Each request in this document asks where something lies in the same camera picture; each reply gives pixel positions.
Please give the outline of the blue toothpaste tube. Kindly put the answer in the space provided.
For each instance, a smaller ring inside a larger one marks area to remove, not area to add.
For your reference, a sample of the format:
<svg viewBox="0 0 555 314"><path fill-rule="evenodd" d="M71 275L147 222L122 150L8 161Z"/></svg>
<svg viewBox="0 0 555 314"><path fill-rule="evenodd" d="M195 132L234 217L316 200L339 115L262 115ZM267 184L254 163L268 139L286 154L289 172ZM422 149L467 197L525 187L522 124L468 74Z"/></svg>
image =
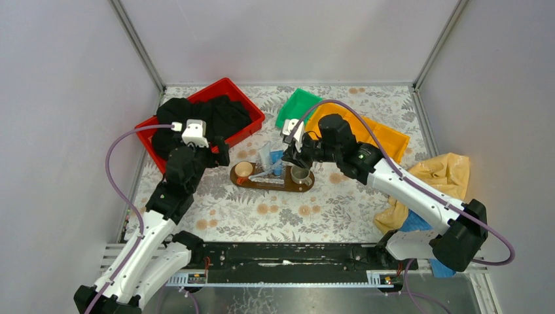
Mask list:
<svg viewBox="0 0 555 314"><path fill-rule="evenodd" d="M272 163L272 174L275 177L280 177L283 173L283 151L274 150L270 152L270 160Z"/></svg>

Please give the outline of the orange ceramic cup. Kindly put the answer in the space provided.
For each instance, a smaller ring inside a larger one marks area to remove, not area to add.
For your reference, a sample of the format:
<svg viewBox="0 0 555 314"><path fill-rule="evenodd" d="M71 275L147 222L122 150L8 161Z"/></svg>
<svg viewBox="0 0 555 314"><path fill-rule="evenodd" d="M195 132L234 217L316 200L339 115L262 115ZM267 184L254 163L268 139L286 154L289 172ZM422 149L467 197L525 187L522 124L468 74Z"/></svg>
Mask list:
<svg viewBox="0 0 555 314"><path fill-rule="evenodd" d="M234 173L236 175L236 184L242 185L249 180L250 175L254 171L254 166L251 162L242 161L235 165Z"/></svg>

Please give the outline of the grey metal cup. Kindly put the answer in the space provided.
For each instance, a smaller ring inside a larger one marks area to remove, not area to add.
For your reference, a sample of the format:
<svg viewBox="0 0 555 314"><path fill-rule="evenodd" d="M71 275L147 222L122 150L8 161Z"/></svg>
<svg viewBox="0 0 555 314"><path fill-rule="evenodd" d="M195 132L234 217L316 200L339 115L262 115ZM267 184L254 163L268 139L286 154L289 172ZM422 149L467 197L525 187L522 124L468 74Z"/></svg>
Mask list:
<svg viewBox="0 0 555 314"><path fill-rule="evenodd" d="M313 184L313 179L311 177L312 172L309 169L305 169L299 166L292 166L290 174L291 180L296 184L303 184L306 186L311 186Z"/></svg>

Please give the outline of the packaged toothbrush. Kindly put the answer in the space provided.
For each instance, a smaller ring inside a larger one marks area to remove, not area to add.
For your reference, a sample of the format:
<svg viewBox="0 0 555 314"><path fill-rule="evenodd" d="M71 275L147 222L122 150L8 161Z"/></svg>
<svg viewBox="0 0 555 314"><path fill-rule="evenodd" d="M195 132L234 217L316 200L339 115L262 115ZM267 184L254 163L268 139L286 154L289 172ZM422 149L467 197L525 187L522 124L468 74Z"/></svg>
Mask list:
<svg viewBox="0 0 555 314"><path fill-rule="evenodd" d="M250 175L249 180L253 181L253 182L262 182L264 180L283 180L284 179L284 172L285 172L285 165L283 164L283 173L280 177L275 177L272 174L272 166L266 170L266 171L262 171L260 173L254 174L254 175Z"/></svg>

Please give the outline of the white toothpaste tube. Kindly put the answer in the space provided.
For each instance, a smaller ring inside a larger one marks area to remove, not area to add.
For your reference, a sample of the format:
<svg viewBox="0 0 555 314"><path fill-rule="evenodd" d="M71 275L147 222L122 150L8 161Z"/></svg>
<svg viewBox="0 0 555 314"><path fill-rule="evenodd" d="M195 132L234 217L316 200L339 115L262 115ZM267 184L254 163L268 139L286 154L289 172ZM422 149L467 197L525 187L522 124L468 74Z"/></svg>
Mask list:
<svg viewBox="0 0 555 314"><path fill-rule="evenodd" d="M268 170L272 166L272 160L270 157L271 147L271 143L266 142L263 146L261 146L261 148L259 148L258 155L260 159L260 166L263 171Z"/></svg>

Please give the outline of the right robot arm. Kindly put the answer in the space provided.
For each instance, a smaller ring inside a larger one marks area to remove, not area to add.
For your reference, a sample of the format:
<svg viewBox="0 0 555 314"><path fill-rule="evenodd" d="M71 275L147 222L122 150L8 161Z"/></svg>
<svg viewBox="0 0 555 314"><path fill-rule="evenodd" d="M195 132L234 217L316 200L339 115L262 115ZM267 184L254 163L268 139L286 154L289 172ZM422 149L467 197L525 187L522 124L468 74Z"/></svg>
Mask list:
<svg viewBox="0 0 555 314"><path fill-rule="evenodd" d="M319 129L320 136L313 139L302 121L287 119L281 131L288 144L283 161L304 169L314 162L334 163L345 176L394 197L432 227L430 235L388 232L375 252L381 268L390 270L409 258L432 258L453 271L467 269L488 238L483 203L464 203L389 164L377 146L356 140L339 114L321 118Z"/></svg>

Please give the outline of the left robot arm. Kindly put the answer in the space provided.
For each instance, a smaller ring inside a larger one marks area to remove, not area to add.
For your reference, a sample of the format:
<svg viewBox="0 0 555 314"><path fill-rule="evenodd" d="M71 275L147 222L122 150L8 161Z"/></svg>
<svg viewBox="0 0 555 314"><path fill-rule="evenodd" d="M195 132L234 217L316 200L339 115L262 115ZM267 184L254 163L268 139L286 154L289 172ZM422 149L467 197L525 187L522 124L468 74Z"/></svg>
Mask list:
<svg viewBox="0 0 555 314"><path fill-rule="evenodd" d="M203 260L203 241L190 232L173 235L161 256L153 255L181 221L207 168L228 166L229 146L214 138L217 152L200 138L173 149L133 238L108 270L74 295L79 313L141 313L154 294L181 268L197 268Z"/></svg>

